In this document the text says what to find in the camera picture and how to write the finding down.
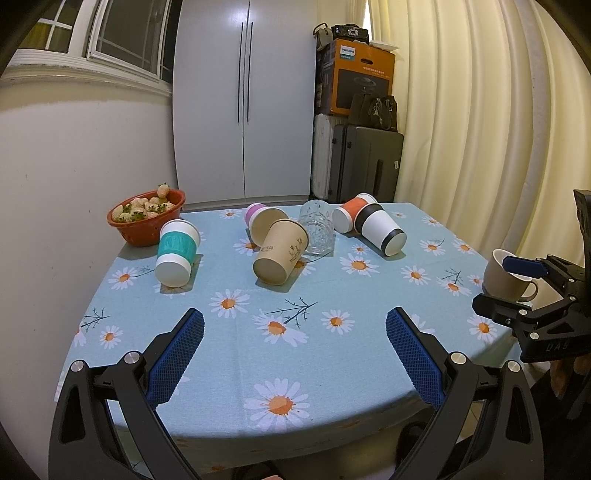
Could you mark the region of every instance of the black cup band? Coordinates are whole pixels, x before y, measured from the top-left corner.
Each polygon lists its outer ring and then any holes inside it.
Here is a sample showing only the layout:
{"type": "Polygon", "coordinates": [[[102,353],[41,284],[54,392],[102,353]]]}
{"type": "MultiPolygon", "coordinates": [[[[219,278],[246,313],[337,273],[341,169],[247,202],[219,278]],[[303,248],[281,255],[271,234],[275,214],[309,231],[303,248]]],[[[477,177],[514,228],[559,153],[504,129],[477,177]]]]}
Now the black cup band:
{"type": "Polygon", "coordinates": [[[402,229],[395,228],[388,235],[386,235],[386,238],[384,238],[384,241],[382,242],[382,248],[381,248],[381,251],[384,255],[386,254],[386,247],[388,246],[388,244],[392,241],[392,239],[395,236],[400,235],[401,233],[404,233],[402,231],[402,229]]]}
{"type": "Polygon", "coordinates": [[[379,212],[380,210],[383,210],[384,207],[382,207],[379,203],[368,203],[365,207],[363,207],[359,213],[357,214],[357,217],[355,218],[355,231],[357,231],[358,233],[361,233],[361,229],[363,228],[363,224],[365,223],[365,221],[369,218],[369,216],[375,212],[379,212]]]}

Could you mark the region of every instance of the glass cup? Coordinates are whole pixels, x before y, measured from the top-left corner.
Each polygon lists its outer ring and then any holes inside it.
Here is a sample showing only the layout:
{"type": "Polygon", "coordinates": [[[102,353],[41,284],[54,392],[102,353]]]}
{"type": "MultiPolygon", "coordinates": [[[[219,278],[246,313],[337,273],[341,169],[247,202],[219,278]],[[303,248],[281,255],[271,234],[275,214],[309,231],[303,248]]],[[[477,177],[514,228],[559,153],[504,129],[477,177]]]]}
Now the glass cup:
{"type": "Polygon", "coordinates": [[[326,255],[335,249],[332,212],[333,207],[322,200],[310,200],[301,206],[298,222],[310,238],[304,253],[326,255]]]}

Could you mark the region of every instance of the suitcase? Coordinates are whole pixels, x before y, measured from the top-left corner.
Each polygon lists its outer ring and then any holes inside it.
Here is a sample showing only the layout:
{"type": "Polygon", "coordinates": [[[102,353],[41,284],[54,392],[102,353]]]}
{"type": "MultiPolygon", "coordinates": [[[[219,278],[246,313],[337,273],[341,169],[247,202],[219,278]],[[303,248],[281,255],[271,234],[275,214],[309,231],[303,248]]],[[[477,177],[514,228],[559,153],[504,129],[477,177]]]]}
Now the suitcase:
{"type": "Polygon", "coordinates": [[[312,148],[312,195],[326,200],[329,191],[329,170],[332,157],[332,139],[335,125],[344,124],[345,117],[325,115],[314,117],[314,140],[312,148]]]}
{"type": "Polygon", "coordinates": [[[404,136],[398,132],[336,125],[328,201],[344,203],[366,192],[378,202],[393,202],[404,136]]]}

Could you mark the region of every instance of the red bowl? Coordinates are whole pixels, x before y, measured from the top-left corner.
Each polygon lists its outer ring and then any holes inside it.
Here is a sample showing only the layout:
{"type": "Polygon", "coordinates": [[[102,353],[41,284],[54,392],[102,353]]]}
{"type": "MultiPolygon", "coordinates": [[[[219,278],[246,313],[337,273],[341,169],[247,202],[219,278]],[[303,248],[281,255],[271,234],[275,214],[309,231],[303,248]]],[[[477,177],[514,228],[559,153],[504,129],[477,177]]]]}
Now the red bowl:
{"type": "Polygon", "coordinates": [[[110,226],[114,226],[125,239],[125,241],[134,247],[148,247],[150,245],[156,245],[160,242],[160,230],[163,225],[166,222],[175,220],[180,216],[181,207],[185,202],[185,194],[182,190],[170,190],[167,197],[170,203],[174,203],[174,208],[170,209],[168,212],[161,213],[157,217],[145,218],[144,220],[131,223],[118,223],[114,222],[111,216],[113,214],[113,210],[115,210],[119,205],[127,205],[128,203],[131,203],[134,198],[150,199],[157,196],[157,190],[152,190],[151,192],[141,193],[139,195],[130,197],[121,203],[118,203],[109,211],[109,213],[107,213],[107,222],[109,222],[110,226]]]}

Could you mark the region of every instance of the mug handle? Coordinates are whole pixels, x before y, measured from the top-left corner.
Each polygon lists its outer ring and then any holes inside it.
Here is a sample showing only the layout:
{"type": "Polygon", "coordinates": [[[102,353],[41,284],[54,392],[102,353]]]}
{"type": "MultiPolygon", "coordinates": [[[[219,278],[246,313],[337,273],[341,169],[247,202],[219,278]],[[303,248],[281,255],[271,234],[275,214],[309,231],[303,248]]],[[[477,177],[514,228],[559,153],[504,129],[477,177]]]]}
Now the mug handle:
{"type": "Polygon", "coordinates": [[[533,292],[531,295],[528,295],[527,297],[521,297],[517,301],[532,301],[535,298],[535,296],[538,294],[538,292],[540,290],[540,286],[538,285],[538,283],[533,279],[530,281],[530,283],[534,284],[535,292],[533,292]]]}

